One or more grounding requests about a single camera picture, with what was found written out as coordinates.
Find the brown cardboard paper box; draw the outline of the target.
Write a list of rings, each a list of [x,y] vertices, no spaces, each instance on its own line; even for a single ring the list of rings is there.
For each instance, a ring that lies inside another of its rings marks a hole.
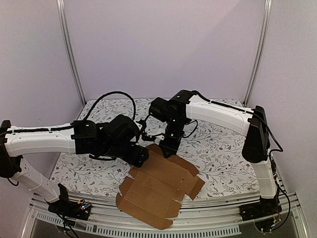
[[[185,159],[163,156],[156,144],[146,147],[149,158],[141,168],[132,167],[116,195],[116,206],[122,212],[164,230],[173,224],[185,196],[196,198],[205,182],[198,169]]]

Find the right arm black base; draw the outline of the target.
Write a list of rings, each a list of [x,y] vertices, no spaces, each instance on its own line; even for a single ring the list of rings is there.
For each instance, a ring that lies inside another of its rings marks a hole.
[[[273,199],[260,197],[259,202],[239,206],[239,215],[243,221],[259,219],[282,211],[278,196]]]

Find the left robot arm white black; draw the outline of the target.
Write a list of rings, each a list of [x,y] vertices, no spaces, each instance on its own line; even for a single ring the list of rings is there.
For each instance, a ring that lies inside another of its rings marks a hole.
[[[119,158],[140,168],[149,157],[148,150],[137,145],[142,129],[141,123],[124,115],[104,123],[83,119],[48,127],[17,127],[5,120],[0,126],[0,176],[24,184],[48,203],[54,203],[61,214],[70,215],[74,208],[67,189],[48,180],[23,155],[87,154],[101,161]]]

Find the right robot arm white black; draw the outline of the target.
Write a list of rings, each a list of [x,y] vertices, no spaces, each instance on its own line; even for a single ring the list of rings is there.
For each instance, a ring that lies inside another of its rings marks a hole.
[[[208,100],[198,91],[181,90],[169,100],[160,97],[154,99],[149,107],[149,115],[167,124],[164,138],[159,142],[166,158],[177,153],[185,137],[184,127],[192,120],[216,124],[244,136],[242,156],[253,166],[263,199],[257,204],[256,212],[260,216],[267,216],[275,209],[273,199],[278,194],[278,186],[269,152],[272,135],[263,107],[235,107]]]

